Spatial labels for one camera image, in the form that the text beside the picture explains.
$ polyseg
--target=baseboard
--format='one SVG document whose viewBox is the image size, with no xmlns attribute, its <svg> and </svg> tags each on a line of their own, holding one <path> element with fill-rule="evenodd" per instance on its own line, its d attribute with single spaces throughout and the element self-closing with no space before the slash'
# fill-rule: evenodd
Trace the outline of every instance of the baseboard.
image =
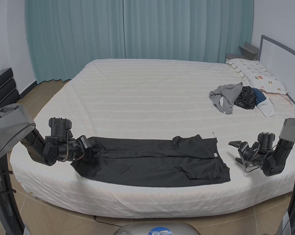
<svg viewBox="0 0 295 235">
<path fill-rule="evenodd" d="M 20 98 L 24 98 L 31 90 L 33 90 L 35 88 L 35 86 L 37 85 L 36 80 L 30 84 L 30 86 L 28 86 L 28 88 L 26 88 L 23 92 L 20 93 Z"/>
</svg>

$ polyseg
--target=white sticker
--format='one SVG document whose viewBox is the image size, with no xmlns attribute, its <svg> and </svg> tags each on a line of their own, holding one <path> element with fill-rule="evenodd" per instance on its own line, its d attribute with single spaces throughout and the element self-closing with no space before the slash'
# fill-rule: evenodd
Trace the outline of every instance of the white sticker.
<svg viewBox="0 0 295 235">
<path fill-rule="evenodd" d="M 82 140 L 82 143 L 84 144 L 84 147 L 87 149 L 88 146 L 87 146 L 87 142 L 85 142 L 85 140 L 84 140 L 84 137 L 81 137 L 81 140 Z"/>
</svg>

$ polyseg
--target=wall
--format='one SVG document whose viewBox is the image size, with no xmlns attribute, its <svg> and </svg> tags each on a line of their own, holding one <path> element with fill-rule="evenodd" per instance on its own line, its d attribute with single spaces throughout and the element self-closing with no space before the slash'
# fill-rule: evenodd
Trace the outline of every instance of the wall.
<svg viewBox="0 0 295 235">
<path fill-rule="evenodd" d="M 295 50 L 295 0 L 254 0 L 251 44 L 262 34 Z"/>
<path fill-rule="evenodd" d="M 0 70 L 12 68 L 19 93 L 35 81 L 24 6 L 25 0 L 0 0 Z"/>
</svg>

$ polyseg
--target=pillow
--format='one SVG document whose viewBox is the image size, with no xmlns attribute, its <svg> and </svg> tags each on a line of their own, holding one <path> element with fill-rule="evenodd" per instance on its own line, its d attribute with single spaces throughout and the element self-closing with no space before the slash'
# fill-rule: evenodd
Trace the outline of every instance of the pillow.
<svg viewBox="0 0 295 235">
<path fill-rule="evenodd" d="M 226 61 L 252 88 L 258 88 L 265 92 L 286 95 L 285 86 L 271 75 L 259 61 L 234 58 Z"/>
</svg>

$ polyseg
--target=clothes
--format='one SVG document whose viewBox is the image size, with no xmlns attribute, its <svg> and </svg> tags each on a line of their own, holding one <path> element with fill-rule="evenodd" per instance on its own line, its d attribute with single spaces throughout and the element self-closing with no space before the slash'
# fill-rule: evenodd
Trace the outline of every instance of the clothes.
<svg viewBox="0 0 295 235">
<path fill-rule="evenodd" d="M 236 98 L 240 95 L 243 83 L 220 85 L 216 90 L 209 93 L 209 98 L 213 105 L 226 114 L 232 113 L 232 108 Z M 220 105 L 220 99 L 223 98 L 223 105 Z"/>
<path fill-rule="evenodd" d="M 275 114 L 275 108 L 272 102 L 270 101 L 269 97 L 266 97 L 265 93 L 265 100 L 260 102 L 256 107 L 263 113 L 266 117 L 273 117 Z"/>
<path fill-rule="evenodd" d="M 250 86 L 243 86 L 240 95 L 235 100 L 235 105 L 251 110 L 255 107 L 255 93 Z"/>
<path fill-rule="evenodd" d="M 257 88 L 253 88 L 253 90 L 256 96 L 256 105 L 258 105 L 260 102 L 263 102 L 266 99 L 266 96 L 264 96 L 263 92 Z"/>
<path fill-rule="evenodd" d="M 82 177 L 101 182 L 146 187 L 185 187 L 230 181 L 229 168 L 217 151 L 217 139 L 175 137 L 173 140 L 88 139 L 98 155 L 71 165 Z"/>
</svg>

